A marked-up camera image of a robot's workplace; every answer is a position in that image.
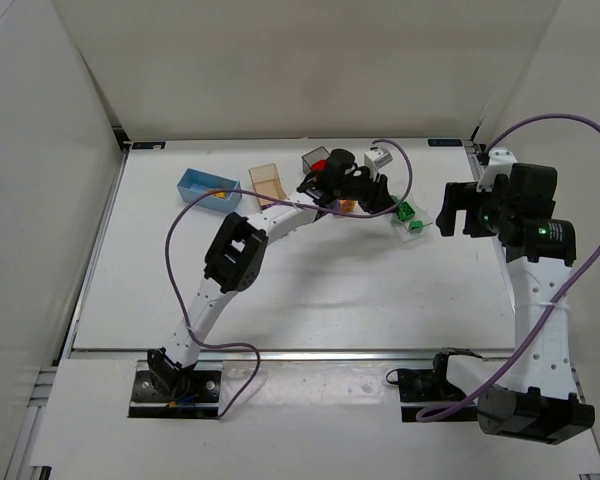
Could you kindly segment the right aluminium frame rail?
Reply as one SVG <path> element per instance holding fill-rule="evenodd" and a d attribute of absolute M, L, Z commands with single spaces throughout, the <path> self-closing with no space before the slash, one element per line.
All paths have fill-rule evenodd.
<path fill-rule="evenodd" d="M 465 154 L 473 175 L 472 188 L 469 189 L 471 193 L 479 192 L 478 186 L 489 163 L 489 155 L 485 152 L 485 149 L 486 146 L 482 144 L 466 143 L 464 145 Z"/>

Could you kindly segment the aluminium table edge rail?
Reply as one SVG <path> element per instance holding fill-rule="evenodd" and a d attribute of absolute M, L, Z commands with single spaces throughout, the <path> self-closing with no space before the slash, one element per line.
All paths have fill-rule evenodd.
<path fill-rule="evenodd" d="M 452 347 L 434 349 L 402 350 L 264 350 L 260 351 L 263 361 L 420 361 L 432 359 L 443 350 L 452 351 Z M 74 360 L 139 360 L 145 361 L 145 349 L 72 349 L 68 359 Z M 219 351 L 203 350 L 199 360 L 204 362 L 250 361 L 255 354 L 250 350 L 227 349 Z"/>

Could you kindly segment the clear transparent container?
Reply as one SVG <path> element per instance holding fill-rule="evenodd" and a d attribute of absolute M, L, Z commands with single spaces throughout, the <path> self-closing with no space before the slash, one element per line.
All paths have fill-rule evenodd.
<path fill-rule="evenodd" d="M 409 243 L 424 238 L 433 220 L 425 210 L 403 201 L 390 216 L 390 224 L 398 238 L 403 243 Z"/>

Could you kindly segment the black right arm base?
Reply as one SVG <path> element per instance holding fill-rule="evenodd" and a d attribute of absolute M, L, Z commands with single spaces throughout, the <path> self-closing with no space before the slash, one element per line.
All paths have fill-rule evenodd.
<path fill-rule="evenodd" d="M 443 348 L 435 354 L 432 366 L 425 369 L 409 369 L 405 367 L 389 370 L 385 382 L 397 387 L 402 404 L 403 423 L 415 423 L 419 404 L 455 403 L 466 395 L 457 386 L 446 379 L 449 359 L 452 356 L 467 356 L 483 360 L 484 357 L 467 349 Z"/>

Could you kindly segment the green printed lego brick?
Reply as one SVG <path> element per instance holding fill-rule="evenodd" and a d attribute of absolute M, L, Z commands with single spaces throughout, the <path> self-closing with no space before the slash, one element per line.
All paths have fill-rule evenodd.
<path fill-rule="evenodd" d="M 410 221 L 414 216 L 415 210 L 408 202 L 401 202 L 395 211 L 395 218 L 400 222 Z"/>

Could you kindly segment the grey transparent container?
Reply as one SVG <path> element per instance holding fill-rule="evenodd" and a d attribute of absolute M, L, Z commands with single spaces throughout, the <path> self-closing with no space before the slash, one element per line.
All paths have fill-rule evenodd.
<path fill-rule="evenodd" d="M 301 168 L 302 168 L 302 172 L 305 175 L 308 175 L 309 173 L 311 173 L 311 165 L 319 160 L 323 160 L 323 159 L 327 159 L 328 156 L 330 155 L 330 151 L 324 147 L 324 146 L 319 146 L 317 148 L 314 148 L 313 150 L 303 154 L 301 156 Z"/>

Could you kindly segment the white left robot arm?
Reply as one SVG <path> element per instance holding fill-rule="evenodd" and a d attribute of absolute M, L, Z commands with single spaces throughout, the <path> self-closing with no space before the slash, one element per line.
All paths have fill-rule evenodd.
<path fill-rule="evenodd" d="M 341 215 L 341 201 L 355 201 L 364 217 L 395 211 L 381 168 L 391 162 L 388 150 L 374 145 L 357 164 L 345 149 L 334 149 L 319 170 L 308 173 L 286 200 L 273 200 L 263 211 L 247 216 L 229 213 L 204 257 L 203 276 L 190 303 L 180 305 L 183 318 L 169 341 L 147 353 L 153 387 L 171 400 L 192 394 L 192 371 L 206 338 L 228 303 L 253 285 L 267 247 L 326 214 Z"/>

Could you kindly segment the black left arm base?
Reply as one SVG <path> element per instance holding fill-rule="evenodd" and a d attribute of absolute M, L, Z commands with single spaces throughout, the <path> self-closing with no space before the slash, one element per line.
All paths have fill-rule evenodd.
<path fill-rule="evenodd" d="M 171 389 L 160 386 L 147 366 L 138 367 L 129 397 L 135 419 L 215 419 L 219 413 L 222 371 L 190 370 Z"/>

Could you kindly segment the blue rectangular container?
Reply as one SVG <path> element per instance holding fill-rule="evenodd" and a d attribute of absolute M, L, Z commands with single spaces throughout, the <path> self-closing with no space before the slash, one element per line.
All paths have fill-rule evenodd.
<path fill-rule="evenodd" d="M 226 198 L 212 197 L 208 193 L 211 189 L 224 191 Z M 195 202 L 195 205 L 200 208 L 223 214 L 236 210 L 242 200 L 240 189 L 241 184 L 237 180 L 191 168 L 184 172 L 177 184 L 180 197 L 186 204 Z"/>

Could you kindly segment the red round lego piece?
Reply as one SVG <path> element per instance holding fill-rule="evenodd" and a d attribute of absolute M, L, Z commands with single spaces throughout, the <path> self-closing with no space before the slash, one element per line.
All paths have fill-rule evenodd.
<path fill-rule="evenodd" d="M 311 165 L 311 171 L 312 172 L 321 172 L 324 170 L 325 166 L 326 166 L 326 160 L 325 159 L 319 160 Z"/>

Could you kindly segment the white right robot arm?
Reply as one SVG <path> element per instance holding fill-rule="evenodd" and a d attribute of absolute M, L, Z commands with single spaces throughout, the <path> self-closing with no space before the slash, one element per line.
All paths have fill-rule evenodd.
<path fill-rule="evenodd" d="M 436 225 L 494 237 L 504 249 L 514 301 L 515 347 L 501 366 L 470 353 L 447 358 L 445 380 L 475 402 L 483 433 L 558 445 L 588 429 L 595 409 L 579 401 L 569 357 L 568 304 L 563 288 L 576 260 L 571 222 L 554 218 L 557 171 L 491 162 L 480 179 L 449 183 Z"/>

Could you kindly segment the purple orange lego piece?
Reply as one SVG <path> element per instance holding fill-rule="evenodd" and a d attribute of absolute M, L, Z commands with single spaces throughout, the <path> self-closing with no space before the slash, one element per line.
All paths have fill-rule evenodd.
<path fill-rule="evenodd" d="M 337 213 L 352 214 L 355 212 L 357 202 L 355 200 L 338 200 L 333 207 Z"/>

